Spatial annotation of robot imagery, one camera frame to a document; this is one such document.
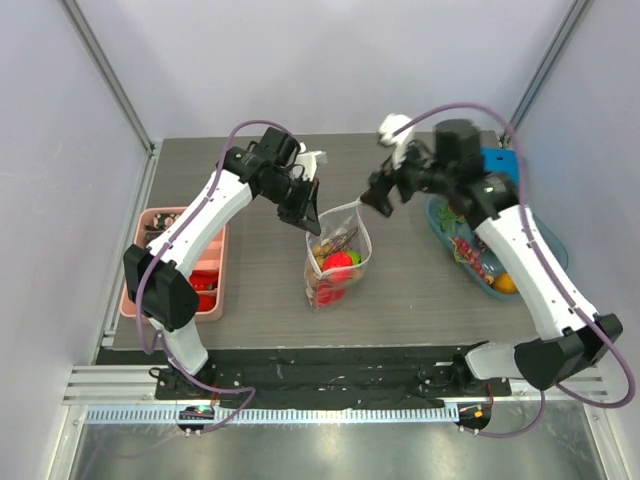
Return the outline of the red textured ball fruit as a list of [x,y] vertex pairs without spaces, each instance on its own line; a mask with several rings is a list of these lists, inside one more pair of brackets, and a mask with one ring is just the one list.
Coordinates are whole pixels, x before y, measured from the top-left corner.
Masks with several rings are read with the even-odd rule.
[[340,269],[351,266],[351,259],[346,254],[346,252],[335,252],[326,257],[322,266],[322,271],[326,272],[333,269]]

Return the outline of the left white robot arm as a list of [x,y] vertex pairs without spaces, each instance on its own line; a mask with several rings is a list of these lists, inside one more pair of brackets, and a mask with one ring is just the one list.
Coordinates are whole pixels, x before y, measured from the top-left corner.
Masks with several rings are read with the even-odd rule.
[[276,205],[282,222],[313,235],[321,232],[316,173],[327,160],[325,152],[307,149],[279,124],[264,125],[261,138],[245,148],[226,140],[210,178],[178,219],[147,246],[130,245],[123,256],[136,321],[153,326],[170,364],[180,371],[179,388],[193,399],[205,397],[213,385],[195,320],[199,296],[189,282],[206,248],[257,197]]

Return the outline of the green watermelon ball toy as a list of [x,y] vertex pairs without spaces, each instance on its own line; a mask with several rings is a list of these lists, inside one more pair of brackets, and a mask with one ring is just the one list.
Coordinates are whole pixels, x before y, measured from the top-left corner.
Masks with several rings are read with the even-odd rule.
[[357,266],[357,265],[360,265],[362,263],[362,256],[361,256],[361,254],[359,252],[357,252],[355,250],[348,250],[348,251],[346,251],[346,254],[351,259],[351,265],[352,266]]

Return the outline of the red apple toy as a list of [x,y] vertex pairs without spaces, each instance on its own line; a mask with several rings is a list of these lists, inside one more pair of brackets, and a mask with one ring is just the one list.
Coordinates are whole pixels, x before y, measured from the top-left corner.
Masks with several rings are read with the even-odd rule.
[[322,308],[342,299],[352,278],[350,271],[329,272],[320,278],[311,290],[311,304]]

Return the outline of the yellow-brown longan bunch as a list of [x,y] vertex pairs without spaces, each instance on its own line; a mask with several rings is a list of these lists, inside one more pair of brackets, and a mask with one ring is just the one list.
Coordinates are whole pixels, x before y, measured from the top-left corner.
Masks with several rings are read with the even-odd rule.
[[[362,279],[367,256],[365,255],[366,245],[361,246],[360,240],[361,232],[359,227],[340,227],[332,232],[328,238],[311,242],[308,247],[308,256],[304,268],[305,293],[310,302],[312,287],[320,278],[326,276],[329,272],[351,272],[352,278],[347,286],[346,293],[351,286]],[[346,252],[348,250],[355,250],[361,254],[362,263],[360,265],[333,269],[326,272],[322,271],[324,260],[328,255],[335,252]]]

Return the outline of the clear zip top bag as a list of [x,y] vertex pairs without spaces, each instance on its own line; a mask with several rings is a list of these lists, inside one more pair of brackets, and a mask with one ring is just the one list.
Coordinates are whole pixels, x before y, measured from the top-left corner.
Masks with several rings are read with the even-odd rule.
[[307,233],[305,294],[312,308],[334,307],[362,280],[373,245],[355,200],[319,215],[320,234]]

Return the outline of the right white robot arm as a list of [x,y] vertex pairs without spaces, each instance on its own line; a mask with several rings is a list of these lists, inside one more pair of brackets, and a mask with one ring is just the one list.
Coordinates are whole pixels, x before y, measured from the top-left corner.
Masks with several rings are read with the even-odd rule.
[[[620,320],[599,314],[577,291],[551,255],[531,210],[520,205],[512,179],[486,170],[476,126],[465,119],[438,123],[435,152],[428,154],[409,122],[402,114],[383,120],[380,142],[394,151],[370,176],[361,201],[388,217],[393,188],[402,202],[417,192],[446,198],[510,275],[537,332],[531,341],[483,343],[469,350],[451,371],[455,389],[472,395],[490,378],[511,377],[546,390],[596,365],[608,351],[605,343],[621,335]],[[541,255],[548,256],[546,265]]]

